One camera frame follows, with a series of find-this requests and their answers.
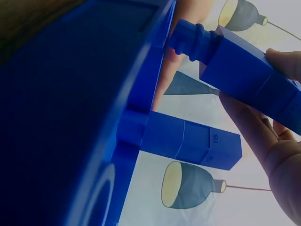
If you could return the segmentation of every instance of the blue plastic block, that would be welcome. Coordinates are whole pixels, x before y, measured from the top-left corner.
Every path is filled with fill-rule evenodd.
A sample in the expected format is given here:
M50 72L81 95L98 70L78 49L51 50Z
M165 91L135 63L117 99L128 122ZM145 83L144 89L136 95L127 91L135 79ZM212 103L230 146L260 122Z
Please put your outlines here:
M223 170L242 157L240 135L157 112L149 115L141 150Z
M116 226L119 222L138 154L138 146L120 141L117 143L111 160L115 165L115 183L110 209L104 226Z
M210 128L209 151L200 165L230 170L241 158L240 135Z
M288 80L266 61L262 51L233 32L218 27L207 32L201 24L180 20L170 40L177 54L207 65L200 79L252 106L301 135L301 112L281 114L301 102L300 85Z
M182 146L175 159L200 164L209 148L210 127L185 121Z
M118 123L116 139L140 146L147 119L146 114L125 110Z
M150 112L141 142L141 150L175 158L182 145L184 123L182 119Z

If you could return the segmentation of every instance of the blue building block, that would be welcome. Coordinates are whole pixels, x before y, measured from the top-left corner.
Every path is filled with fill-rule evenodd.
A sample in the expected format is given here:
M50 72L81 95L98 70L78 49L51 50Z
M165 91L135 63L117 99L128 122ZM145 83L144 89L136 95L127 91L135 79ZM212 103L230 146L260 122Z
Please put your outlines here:
M238 134L157 112L150 112L145 124L136 119L135 112L127 112L130 114L119 123L118 139L142 151L222 170L230 170L242 157Z
M201 24L180 20L170 46L207 65L202 81L301 135L300 85L275 71L249 42L223 27L207 32Z

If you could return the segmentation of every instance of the blue plastic container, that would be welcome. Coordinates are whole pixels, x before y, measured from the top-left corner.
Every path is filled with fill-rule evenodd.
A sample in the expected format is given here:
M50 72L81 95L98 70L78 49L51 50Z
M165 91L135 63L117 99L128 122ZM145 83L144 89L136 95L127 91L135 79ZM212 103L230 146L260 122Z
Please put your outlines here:
M240 159L239 135L151 113L174 8L87 0L0 67L3 222L116 226L140 149L227 170Z

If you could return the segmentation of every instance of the person's arm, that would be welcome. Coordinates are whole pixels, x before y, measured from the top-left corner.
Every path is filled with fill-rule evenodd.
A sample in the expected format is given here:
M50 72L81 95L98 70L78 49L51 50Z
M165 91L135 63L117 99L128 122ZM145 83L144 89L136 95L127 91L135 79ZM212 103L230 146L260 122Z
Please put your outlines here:
M301 82L301 52L268 50L266 58L286 77ZM267 173L279 205L301 226L301 143L283 125L274 121L271 126L265 115L247 105L224 93L220 100Z
M0 0L0 64L38 31L85 0Z
M203 23L214 3L215 0L177 0L170 34L174 31L179 19L185 19L194 24ZM157 109L160 99L172 82L183 57L184 55L176 55L171 48L166 50L152 107L153 110Z

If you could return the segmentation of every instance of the pendant lamp illustration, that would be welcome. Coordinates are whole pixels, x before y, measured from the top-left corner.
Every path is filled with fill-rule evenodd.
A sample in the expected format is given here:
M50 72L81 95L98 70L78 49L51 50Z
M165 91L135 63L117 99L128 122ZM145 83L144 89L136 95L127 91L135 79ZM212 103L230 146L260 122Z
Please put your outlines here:
M239 32L253 24L266 25L267 17L258 13L255 5L246 0L228 0L219 17L219 25L230 31Z
M174 161L165 171L161 198L166 207L189 209L203 203L211 192L222 193L225 189L225 180L213 179L198 166Z

